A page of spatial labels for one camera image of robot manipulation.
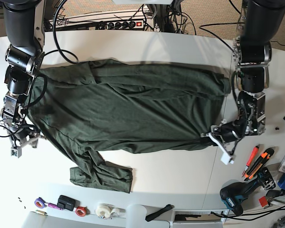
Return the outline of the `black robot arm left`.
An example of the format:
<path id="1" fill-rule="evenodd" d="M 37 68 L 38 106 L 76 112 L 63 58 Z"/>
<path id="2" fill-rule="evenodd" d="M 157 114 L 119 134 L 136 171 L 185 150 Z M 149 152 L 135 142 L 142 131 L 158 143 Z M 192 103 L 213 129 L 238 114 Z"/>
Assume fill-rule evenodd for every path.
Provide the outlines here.
<path id="1" fill-rule="evenodd" d="M 231 92 L 238 110 L 237 119 L 213 126 L 206 136 L 222 151 L 228 162 L 244 137 L 261 135 L 265 130 L 265 94 L 269 87 L 268 65 L 272 59 L 271 39 L 285 15 L 285 0 L 244 0 L 235 22 L 237 36 L 230 47 L 235 71 L 230 77 Z"/>

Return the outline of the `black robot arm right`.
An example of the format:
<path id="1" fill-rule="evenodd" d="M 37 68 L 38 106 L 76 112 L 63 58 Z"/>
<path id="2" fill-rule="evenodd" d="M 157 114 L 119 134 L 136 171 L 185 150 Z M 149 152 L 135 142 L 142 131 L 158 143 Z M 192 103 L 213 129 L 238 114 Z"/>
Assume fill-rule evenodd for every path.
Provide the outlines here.
<path id="1" fill-rule="evenodd" d="M 44 0 L 4 0 L 2 9 L 7 37 L 10 41 L 5 60 L 8 68 L 5 84 L 8 92 L 1 110 L 1 125 L 6 128 L 12 155 L 18 156 L 21 145 L 34 145 L 39 134 L 26 123 L 25 101 L 32 89 L 45 52 Z"/>

